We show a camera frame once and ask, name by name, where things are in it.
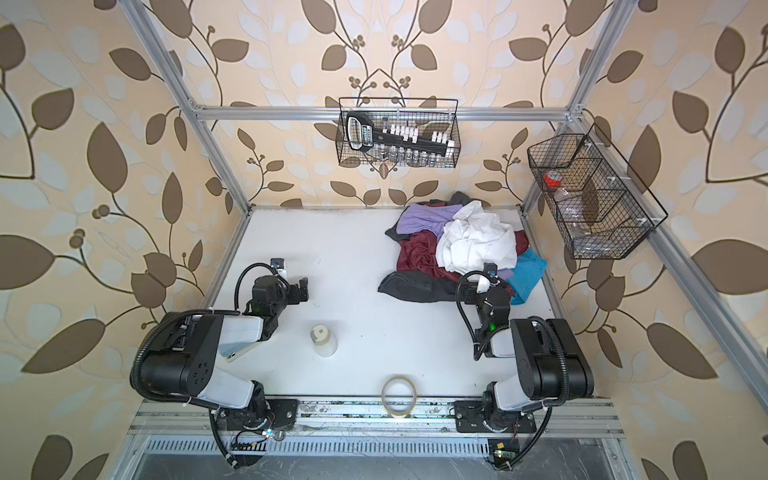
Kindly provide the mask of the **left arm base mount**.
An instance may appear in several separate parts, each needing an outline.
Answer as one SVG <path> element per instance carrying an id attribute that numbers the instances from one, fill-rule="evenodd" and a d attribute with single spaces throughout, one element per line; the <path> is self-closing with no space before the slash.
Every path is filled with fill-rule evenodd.
<path id="1" fill-rule="evenodd" d="M 216 414 L 216 426 L 225 431 L 290 430 L 298 418 L 299 400 L 267 398 L 261 405 L 245 409 L 222 409 Z"/>

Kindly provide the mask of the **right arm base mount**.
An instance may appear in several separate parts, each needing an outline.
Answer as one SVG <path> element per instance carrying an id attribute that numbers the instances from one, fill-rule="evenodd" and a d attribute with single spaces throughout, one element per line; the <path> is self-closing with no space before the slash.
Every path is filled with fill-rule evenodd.
<path id="1" fill-rule="evenodd" d="M 537 430 L 532 417 L 498 410 L 483 400 L 457 400 L 450 412 L 459 433 L 532 434 Z"/>

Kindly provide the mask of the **maroon shirt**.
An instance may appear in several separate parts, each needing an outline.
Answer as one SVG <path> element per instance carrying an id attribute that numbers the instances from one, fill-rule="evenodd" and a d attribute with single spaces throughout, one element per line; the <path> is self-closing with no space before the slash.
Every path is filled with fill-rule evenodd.
<path id="1" fill-rule="evenodd" d="M 518 256 L 528 248 L 528 240 L 520 237 L 515 231 L 517 239 Z M 429 231 L 413 235 L 409 240 L 401 243 L 401 251 L 397 261 L 399 271 L 421 271 L 433 278 L 446 278 L 454 282 L 463 274 L 446 271 L 437 264 L 436 247 L 439 239 Z"/>

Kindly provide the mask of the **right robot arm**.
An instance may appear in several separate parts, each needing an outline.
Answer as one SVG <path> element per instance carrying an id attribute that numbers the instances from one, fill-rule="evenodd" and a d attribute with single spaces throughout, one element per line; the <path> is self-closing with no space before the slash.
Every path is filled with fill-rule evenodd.
<path id="1" fill-rule="evenodd" d="M 511 376 L 483 393 L 485 416 L 521 415 L 591 397 L 594 376 L 568 322 L 535 315 L 514 319 L 511 300 L 511 289 L 499 282 L 469 301 L 480 321 L 474 359 L 515 361 Z"/>

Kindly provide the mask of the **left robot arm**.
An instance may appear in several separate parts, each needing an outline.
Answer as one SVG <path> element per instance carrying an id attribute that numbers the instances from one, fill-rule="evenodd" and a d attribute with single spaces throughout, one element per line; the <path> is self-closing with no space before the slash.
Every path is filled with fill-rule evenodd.
<path id="1" fill-rule="evenodd" d="M 269 411 L 264 387 L 217 365 L 268 341 L 288 306 L 309 300 L 308 279 L 289 284 L 279 275 L 254 281 L 246 310 L 171 312 L 145 337 L 130 372 L 132 388 L 154 402 L 192 404 L 212 411 Z"/>

